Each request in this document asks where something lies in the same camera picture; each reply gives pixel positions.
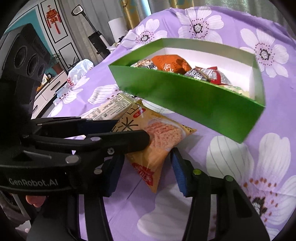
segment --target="rice cracker bag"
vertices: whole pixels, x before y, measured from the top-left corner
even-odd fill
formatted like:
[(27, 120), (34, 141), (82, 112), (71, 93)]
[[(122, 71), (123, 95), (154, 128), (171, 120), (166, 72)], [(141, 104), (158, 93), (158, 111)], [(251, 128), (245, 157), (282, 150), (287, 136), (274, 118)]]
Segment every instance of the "rice cracker bag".
[(152, 192), (156, 193), (166, 156), (175, 145), (196, 130), (144, 107), (142, 100), (129, 109), (112, 131), (136, 130), (145, 130), (150, 136), (150, 144), (143, 151), (126, 156)]

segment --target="finger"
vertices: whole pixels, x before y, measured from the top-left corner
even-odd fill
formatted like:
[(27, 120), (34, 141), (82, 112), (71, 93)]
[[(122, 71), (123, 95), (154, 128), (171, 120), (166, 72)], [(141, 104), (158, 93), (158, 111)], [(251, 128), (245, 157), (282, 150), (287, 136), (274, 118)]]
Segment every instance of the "finger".
[(34, 207), (41, 207), (45, 199), (45, 196), (26, 196), (27, 202), (31, 205), (34, 205)]

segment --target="black speaker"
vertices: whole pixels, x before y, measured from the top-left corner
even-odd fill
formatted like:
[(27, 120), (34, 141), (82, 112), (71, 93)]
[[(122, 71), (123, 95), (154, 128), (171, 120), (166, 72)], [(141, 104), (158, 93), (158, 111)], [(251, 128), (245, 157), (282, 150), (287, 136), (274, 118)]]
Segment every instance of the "black speaker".
[(50, 53), (32, 24), (14, 29), (0, 40), (0, 83), (2, 88), (9, 88), (7, 91), (13, 95), (9, 98), (13, 98), (28, 116), (32, 116), (36, 90), (49, 60)]
[(50, 53), (32, 24), (20, 26), (0, 39), (0, 142), (19, 142), (32, 117), (37, 87), (48, 67)]

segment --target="purple bedsheet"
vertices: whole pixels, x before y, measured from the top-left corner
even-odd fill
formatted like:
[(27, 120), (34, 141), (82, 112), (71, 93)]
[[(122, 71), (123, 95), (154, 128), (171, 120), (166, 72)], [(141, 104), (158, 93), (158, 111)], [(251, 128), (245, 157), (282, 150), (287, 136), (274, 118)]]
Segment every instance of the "purple bedsheet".
[[(152, 14), (90, 70), (49, 116), (80, 116), (99, 106), (117, 92), (108, 64), (161, 37), (219, 42), (257, 56), (266, 109), (243, 144), (177, 113), (163, 113), (197, 129), (178, 145), (183, 157), (211, 176), (235, 177), (273, 239), (296, 206), (296, 149), (291, 148), (296, 145), (295, 41), (280, 25), (221, 7), (167, 9)], [(191, 199), (178, 190), (169, 161), (164, 164), (157, 194), (125, 162), (116, 191), (105, 199), (115, 241), (181, 240), (190, 204)], [(215, 210), (211, 212), (209, 238), (215, 232)], [(81, 236), (86, 239), (83, 210), (80, 217)]]

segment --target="white cabinet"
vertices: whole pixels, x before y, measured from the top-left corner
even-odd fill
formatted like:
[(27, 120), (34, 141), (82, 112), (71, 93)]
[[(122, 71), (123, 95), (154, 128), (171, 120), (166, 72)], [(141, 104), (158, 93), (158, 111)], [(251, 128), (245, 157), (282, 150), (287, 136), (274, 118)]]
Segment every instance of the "white cabinet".
[(56, 95), (56, 91), (64, 86), (67, 82), (67, 74), (65, 71), (61, 72), (59, 75), (54, 77), (49, 83), (37, 93), (34, 101), (34, 108), (32, 113), (32, 119), (35, 119), (43, 108), (54, 98)]

